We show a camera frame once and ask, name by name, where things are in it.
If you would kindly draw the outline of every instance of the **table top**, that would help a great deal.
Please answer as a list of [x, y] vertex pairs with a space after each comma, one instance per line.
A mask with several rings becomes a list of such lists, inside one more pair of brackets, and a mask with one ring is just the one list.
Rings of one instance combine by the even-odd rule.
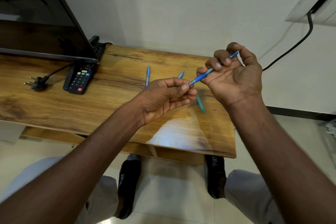
[[[0, 120], [89, 135], [149, 81], [177, 77], [195, 78], [196, 68], [208, 57], [111, 45], [85, 94], [62, 89], [67, 69], [48, 80], [52, 86], [35, 92], [23, 82], [44, 77], [66, 62], [0, 55]], [[206, 113], [197, 102], [172, 110], [142, 127], [130, 141], [149, 145], [236, 157], [233, 124], [228, 113], [201, 82], [195, 85]]]

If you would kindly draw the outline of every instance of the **black shoe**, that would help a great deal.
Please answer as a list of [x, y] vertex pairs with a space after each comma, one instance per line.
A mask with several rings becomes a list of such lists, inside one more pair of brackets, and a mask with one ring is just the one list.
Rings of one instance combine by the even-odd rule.
[[204, 156], [205, 156], [204, 164], [206, 170], [205, 176], [207, 177], [206, 185], [208, 193], [214, 199], [219, 199], [221, 197], [219, 196], [218, 182], [223, 177], [225, 177], [226, 179], [224, 170], [224, 158], [211, 155], [204, 155]]
[[124, 198], [124, 207], [118, 216], [124, 220], [133, 210], [135, 189], [141, 173], [140, 160], [125, 160], [119, 173], [118, 196]]

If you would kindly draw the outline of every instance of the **white wall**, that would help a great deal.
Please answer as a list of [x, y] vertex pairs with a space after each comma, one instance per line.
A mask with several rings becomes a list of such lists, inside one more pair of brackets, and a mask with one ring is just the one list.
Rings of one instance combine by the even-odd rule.
[[[298, 0], [66, 1], [88, 38], [206, 56], [236, 41], [263, 67], [308, 31], [306, 24], [285, 22]], [[263, 74], [265, 103], [336, 113], [335, 42], [336, 27], [315, 26], [306, 42]]]

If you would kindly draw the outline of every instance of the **tv screen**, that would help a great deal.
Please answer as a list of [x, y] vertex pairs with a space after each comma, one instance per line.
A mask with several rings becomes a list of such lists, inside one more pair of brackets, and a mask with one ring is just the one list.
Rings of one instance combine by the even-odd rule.
[[0, 0], [0, 52], [98, 62], [65, 0]]

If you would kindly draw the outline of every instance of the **power plug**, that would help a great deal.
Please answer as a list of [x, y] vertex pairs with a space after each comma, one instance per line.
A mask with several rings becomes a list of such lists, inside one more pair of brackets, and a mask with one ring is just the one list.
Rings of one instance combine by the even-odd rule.
[[45, 76], [45, 77], [37, 77], [37, 78], [32, 78], [35, 82], [24, 82], [23, 84], [24, 85], [28, 85], [31, 87], [32, 90], [35, 90], [35, 91], [42, 91], [42, 90], [45, 90], [47, 88], [47, 84], [45, 84], [49, 77], [48, 76]]

